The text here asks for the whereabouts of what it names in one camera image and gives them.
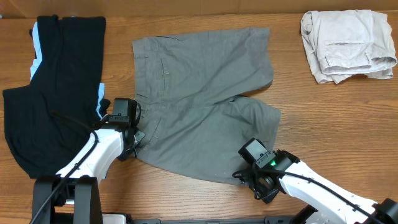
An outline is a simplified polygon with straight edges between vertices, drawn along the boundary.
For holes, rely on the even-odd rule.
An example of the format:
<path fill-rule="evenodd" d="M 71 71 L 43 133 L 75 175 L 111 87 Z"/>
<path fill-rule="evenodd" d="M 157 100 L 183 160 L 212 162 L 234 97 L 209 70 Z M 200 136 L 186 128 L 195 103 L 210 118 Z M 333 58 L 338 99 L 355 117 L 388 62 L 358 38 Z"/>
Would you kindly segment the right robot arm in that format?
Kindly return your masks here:
<path fill-rule="evenodd" d="M 353 194 L 287 151 L 270 151 L 252 138 L 238 152 L 249 166 L 233 177 L 248 185 L 256 200 L 271 203 L 283 193 L 307 203 L 291 223 L 397 223 L 397 202 Z"/>

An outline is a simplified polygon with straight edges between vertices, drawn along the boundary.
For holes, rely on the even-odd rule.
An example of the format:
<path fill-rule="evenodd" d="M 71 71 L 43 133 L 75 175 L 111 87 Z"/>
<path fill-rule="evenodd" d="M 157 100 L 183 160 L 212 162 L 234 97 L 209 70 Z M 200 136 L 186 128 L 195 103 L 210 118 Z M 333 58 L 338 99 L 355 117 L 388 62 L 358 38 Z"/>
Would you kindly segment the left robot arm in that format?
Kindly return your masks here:
<path fill-rule="evenodd" d="M 83 129 L 89 140 L 55 175 L 34 184 L 31 223 L 132 223 L 125 213 L 104 213 L 99 184 L 114 160 L 137 156 L 145 134 L 137 128 L 141 105 L 129 98 L 115 98 L 113 112 L 92 128 Z"/>

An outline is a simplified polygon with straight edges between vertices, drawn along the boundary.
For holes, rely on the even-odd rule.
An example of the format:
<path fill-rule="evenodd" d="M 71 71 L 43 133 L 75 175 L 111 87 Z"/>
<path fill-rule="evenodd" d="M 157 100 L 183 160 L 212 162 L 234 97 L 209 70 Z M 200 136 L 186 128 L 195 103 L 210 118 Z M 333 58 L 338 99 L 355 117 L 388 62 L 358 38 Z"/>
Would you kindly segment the grey shorts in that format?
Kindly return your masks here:
<path fill-rule="evenodd" d="M 250 91 L 271 86 L 270 30 L 245 28 L 134 40 L 135 99 L 144 133 L 137 156 L 187 177 L 239 184 L 250 139 L 275 143 L 281 113 Z"/>

